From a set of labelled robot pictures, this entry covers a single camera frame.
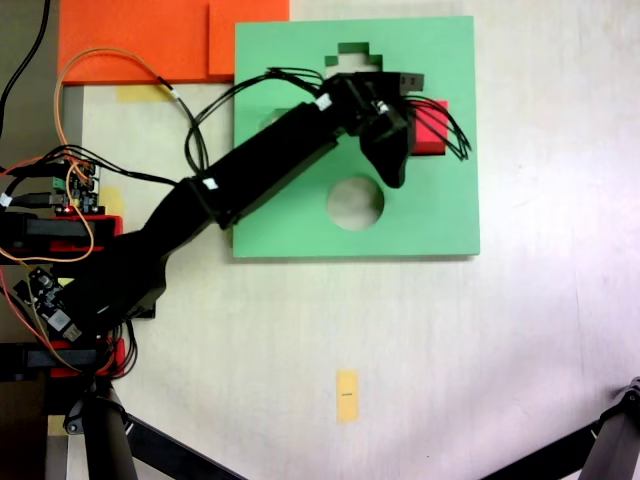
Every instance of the robotic arm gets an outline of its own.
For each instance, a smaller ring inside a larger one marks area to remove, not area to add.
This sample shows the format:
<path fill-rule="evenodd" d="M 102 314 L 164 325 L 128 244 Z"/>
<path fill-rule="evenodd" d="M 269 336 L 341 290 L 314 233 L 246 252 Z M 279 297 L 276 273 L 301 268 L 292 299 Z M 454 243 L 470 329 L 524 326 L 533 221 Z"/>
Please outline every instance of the robotic arm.
<path fill-rule="evenodd" d="M 36 298 L 47 304 L 68 340 L 95 341 L 162 295 L 171 253 L 211 223 L 222 229 L 238 223 L 336 147 L 343 134 L 359 136 L 382 180 L 401 187 L 415 139 L 415 120 L 403 96 L 422 90 L 422 83 L 422 75 L 403 73 L 326 80 L 315 102 L 293 108 L 202 176 L 182 180 L 141 230 L 114 238 L 89 257 L 88 273 L 64 288 L 42 271 L 33 273 Z M 43 316 L 53 325 L 52 315 Z"/>

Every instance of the white surface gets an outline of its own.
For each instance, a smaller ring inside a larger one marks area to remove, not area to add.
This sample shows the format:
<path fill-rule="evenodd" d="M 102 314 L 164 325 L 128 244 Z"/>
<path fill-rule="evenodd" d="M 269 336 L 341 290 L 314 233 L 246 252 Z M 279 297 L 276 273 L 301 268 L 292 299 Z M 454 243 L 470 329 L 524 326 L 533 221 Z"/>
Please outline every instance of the white surface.
<path fill-rule="evenodd" d="M 236 262 L 211 227 L 137 324 L 139 364 L 116 383 L 128 410 L 252 480 L 471 480 L 591 421 L 640 374 L 640 3 L 292 1 L 294 20 L 434 14 L 476 17 L 482 254 Z M 180 87 L 194 110 L 219 90 Z M 86 89 L 85 146 L 189 173 L 170 105 L 113 99 Z M 227 109 L 207 126 L 214 158 L 230 123 Z M 127 229 L 166 191 L 103 181 L 122 186 Z M 347 425 L 341 368 L 360 374 Z"/>

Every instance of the yellow tape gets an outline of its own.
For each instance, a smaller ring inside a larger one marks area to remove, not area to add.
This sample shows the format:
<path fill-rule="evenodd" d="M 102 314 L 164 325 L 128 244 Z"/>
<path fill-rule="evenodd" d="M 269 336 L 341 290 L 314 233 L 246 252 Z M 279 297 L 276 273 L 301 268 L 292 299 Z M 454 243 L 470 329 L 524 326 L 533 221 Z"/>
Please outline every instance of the yellow tape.
<path fill-rule="evenodd" d="M 100 205 L 107 215 L 124 216 L 124 198 L 115 187 L 100 187 Z"/>
<path fill-rule="evenodd" d="M 338 395 L 338 423 L 355 422 L 359 415 L 358 372 L 338 370 L 336 375 Z"/>
<path fill-rule="evenodd" d="M 118 85 L 118 103 L 173 102 L 169 89 L 164 85 Z"/>
<path fill-rule="evenodd" d="M 50 437 L 64 437 L 67 431 L 62 425 L 64 423 L 64 415 L 49 415 L 47 417 L 47 435 Z"/>

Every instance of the orange foam board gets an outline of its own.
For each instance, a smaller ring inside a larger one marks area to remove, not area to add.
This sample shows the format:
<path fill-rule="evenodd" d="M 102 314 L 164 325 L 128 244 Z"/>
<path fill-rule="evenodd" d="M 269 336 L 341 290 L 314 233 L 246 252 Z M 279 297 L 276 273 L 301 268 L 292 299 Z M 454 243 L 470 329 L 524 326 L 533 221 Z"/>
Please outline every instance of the orange foam board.
<path fill-rule="evenodd" d="M 233 81 L 236 23 L 288 20 L 289 0 L 210 0 L 210 79 L 216 82 Z"/>
<path fill-rule="evenodd" d="M 209 0 L 60 0 L 58 71 L 82 50 L 102 46 L 130 50 L 169 82 L 206 81 Z M 100 54 L 76 64 L 65 83 L 154 80 L 132 60 Z"/>

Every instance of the black cable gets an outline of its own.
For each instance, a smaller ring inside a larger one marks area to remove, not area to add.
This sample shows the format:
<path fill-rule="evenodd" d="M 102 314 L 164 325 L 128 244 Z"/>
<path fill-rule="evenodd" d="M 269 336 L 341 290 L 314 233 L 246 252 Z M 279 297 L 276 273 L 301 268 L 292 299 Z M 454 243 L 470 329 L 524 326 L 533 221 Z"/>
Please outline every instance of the black cable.
<path fill-rule="evenodd" d="M 169 180 L 167 178 L 164 177 L 160 177 L 158 175 L 151 175 L 148 173 L 140 173 L 140 172 L 133 172 L 133 171 L 129 171 L 129 170 L 125 170 L 124 168 L 114 164 L 113 162 L 110 162 L 109 160 L 101 157 L 100 155 L 93 153 L 92 151 L 81 147 L 80 145 L 72 145 L 72 144 L 68 144 L 68 145 L 60 145 L 59 147 L 54 148 L 53 150 L 51 150 L 49 153 L 47 153 L 44 157 L 42 157 L 40 160 L 38 160 L 33 167 L 36 168 L 38 165 L 44 164 L 44 163 L 48 163 L 48 162 L 52 162 L 52 161 L 57 161 L 57 160 L 64 160 L 67 157 L 71 157 L 74 158 L 76 160 L 82 160 L 82 161 L 86 161 L 89 163 L 92 163 L 94 165 L 97 165 L 99 167 L 104 168 L 105 170 L 109 170 L 112 171 L 114 173 L 117 173 L 119 175 L 124 175 L 125 177 L 130 177 L 130 178 L 135 178 L 137 180 L 144 180 L 147 182 L 155 182 L 155 183 L 163 183 L 166 185 L 171 185 L 173 187 L 175 187 L 178 183 L 173 181 L 173 180 Z M 27 175 L 28 171 L 29 171 L 30 167 L 21 167 L 21 171 L 20 173 L 23 175 Z"/>
<path fill-rule="evenodd" d="M 133 371 L 138 361 L 138 342 L 136 341 L 133 324 L 131 320 L 127 320 L 125 324 L 127 326 L 127 332 L 129 334 L 129 351 L 127 352 L 127 356 L 125 357 L 122 366 L 118 369 L 118 372 L 113 375 L 112 379 L 114 380 L 124 378 L 129 375 Z"/>
<path fill-rule="evenodd" d="M 5 300 L 7 299 L 7 294 L 5 293 L 4 288 L 0 287 L 0 294 L 2 296 L 2 298 L 4 298 Z M 9 293 L 9 298 L 11 299 L 11 303 L 13 303 L 13 306 L 16 307 L 16 309 L 20 312 L 20 314 L 23 316 L 23 318 L 29 322 L 29 324 L 35 329 L 36 325 L 35 323 L 33 323 L 33 319 L 31 318 L 31 316 L 29 316 L 29 314 L 27 313 L 27 310 L 22 306 L 22 303 L 19 302 L 16 297 L 14 297 L 13 295 L 11 295 Z"/>
<path fill-rule="evenodd" d="M 304 78 L 314 78 L 314 79 L 319 79 L 320 81 L 324 81 L 324 79 L 322 78 L 322 75 L 320 75 L 320 73 L 316 72 L 315 70 L 310 70 L 306 68 L 294 68 L 294 67 L 270 67 L 267 69 L 267 72 L 265 74 L 250 78 L 248 80 L 240 82 L 237 85 L 231 87 L 229 90 L 223 93 L 220 97 L 214 100 L 211 104 L 207 105 L 200 113 L 198 113 L 198 115 L 196 115 L 195 117 L 195 122 L 191 122 L 192 125 L 189 128 L 189 131 L 187 132 L 187 137 L 184 143 L 184 151 L 185 151 L 185 156 L 187 157 L 187 161 L 190 162 L 190 158 L 191 158 L 191 148 L 190 148 L 191 137 L 195 136 L 196 143 L 197 143 L 198 137 L 202 137 L 199 126 L 202 124 L 202 122 L 204 122 L 209 117 L 209 115 L 211 115 L 218 108 L 220 108 L 226 101 L 235 97 L 238 93 L 242 92 L 243 90 L 249 87 L 252 87 L 253 85 L 256 85 L 264 80 L 271 80 L 271 79 L 288 81 L 289 83 L 292 83 L 293 85 L 311 93 L 312 95 L 314 95 L 314 97 L 317 97 L 319 95 L 321 85 L 308 82 L 304 80 Z"/>
<path fill-rule="evenodd" d="M 202 136 L 202 133 L 200 132 L 200 129 L 196 124 L 196 121 L 193 117 L 193 114 L 191 113 L 191 110 L 189 109 L 189 107 L 187 107 L 187 104 L 184 103 L 184 100 L 180 98 L 180 95 L 178 95 L 178 93 L 173 88 L 173 86 L 160 76 L 158 76 L 158 81 L 169 89 L 169 92 L 177 100 L 178 104 L 180 105 L 184 113 L 187 115 L 187 118 L 189 119 L 189 126 L 195 132 L 194 137 L 195 137 L 196 147 L 198 149 L 198 165 L 196 165 L 196 162 L 193 160 L 193 157 L 191 156 L 191 151 L 189 149 L 185 149 L 185 158 L 187 159 L 187 163 L 191 167 L 191 170 L 193 170 L 193 173 L 195 173 L 197 176 L 202 176 L 202 173 L 207 168 L 209 168 L 209 152 L 207 151 L 207 145 L 204 141 L 204 137 Z"/>
<path fill-rule="evenodd" d="M 14 178 L 13 181 L 7 187 L 7 189 L 4 191 L 4 194 L 10 197 L 13 191 L 16 189 L 16 187 L 20 185 L 23 181 L 24 181 L 24 177 Z M 4 205 L 0 205 L 0 214 L 4 213 L 7 210 L 7 208 L 8 207 L 5 207 Z"/>
<path fill-rule="evenodd" d="M 29 65 L 29 62 L 31 62 L 31 59 L 34 57 L 34 55 L 38 51 L 38 48 L 40 48 L 40 44 L 42 43 L 42 38 L 44 37 L 44 33 L 47 30 L 50 6 L 51 6 L 51 0 L 44 0 L 42 22 L 40 23 L 40 31 L 38 32 L 38 36 L 36 37 L 36 40 L 33 43 L 31 50 L 29 50 L 29 53 L 27 54 L 27 56 L 24 58 L 24 60 L 22 61 L 18 69 L 9 79 L 9 82 L 7 83 L 7 85 L 4 87 L 4 91 L 2 92 L 2 96 L 0 97 L 0 138 L 2 138 L 2 131 L 4 128 L 4 109 L 7 103 L 7 99 L 9 98 L 9 93 L 11 93 L 11 89 L 13 88 L 15 83 L 18 81 L 18 78 L 20 78 L 20 75 L 22 75 L 22 72 L 24 72 L 24 70 L 27 68 L 27 66 Z M 0 167 L 0 173 L 4 172 L 5 170 L 6 169 Z"/>
<path fill-rule="evenodd" d="M 469 150 L 472 150 L 471 143 L 456 120 L 445 107 L 435 100 L 420 95 L 407 95 L 404 99 L 407 101 L 409 114 L 412 115 L 415 120 L 420 122 L 425 128 L 438 137 L 438 139 L 440 139 L 456 155 L 456 157 L 458 157 L 458 159 L 467 160 L 469 158 Z M 443 122 L 440 118 L 431 113 L 430 110 L 437 111 L 442 114 L 447 119 L 447 122 Z M 432 121 L 445 127 L 447 131 L 451 132 L 457 141 L 457 145 L 438 132 L 434 126 L 422 118 L 422 116 L 419 116 L 418 111 L 422 112 Z"/>

